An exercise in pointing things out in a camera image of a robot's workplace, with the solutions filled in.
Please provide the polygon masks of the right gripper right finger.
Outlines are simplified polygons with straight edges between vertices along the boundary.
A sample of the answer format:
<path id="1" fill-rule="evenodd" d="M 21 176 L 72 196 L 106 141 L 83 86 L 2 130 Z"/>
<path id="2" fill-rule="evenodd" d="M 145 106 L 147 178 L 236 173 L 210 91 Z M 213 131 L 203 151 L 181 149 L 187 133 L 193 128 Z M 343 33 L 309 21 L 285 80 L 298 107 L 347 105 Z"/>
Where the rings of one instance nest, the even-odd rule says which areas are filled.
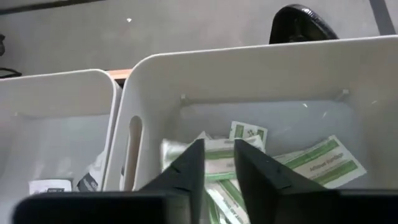
<path id="1" fill-rule="evenodd" d="M 234 162 L 249 221 L 321 223 L 325 191 L 246 141 L 234 142 Z"/>

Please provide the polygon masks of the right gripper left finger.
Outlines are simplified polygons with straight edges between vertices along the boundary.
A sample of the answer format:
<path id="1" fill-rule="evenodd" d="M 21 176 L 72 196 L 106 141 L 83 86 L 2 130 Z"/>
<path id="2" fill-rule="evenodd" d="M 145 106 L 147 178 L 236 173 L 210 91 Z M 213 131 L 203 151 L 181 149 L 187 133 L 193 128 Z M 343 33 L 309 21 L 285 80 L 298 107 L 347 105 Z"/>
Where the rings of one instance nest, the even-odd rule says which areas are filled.
<path id="1" fill-rule="evenodd" d="M 149 224 L 199 224 L 205 180 L 205 141 L 196 140 L 139 191 Z"/>

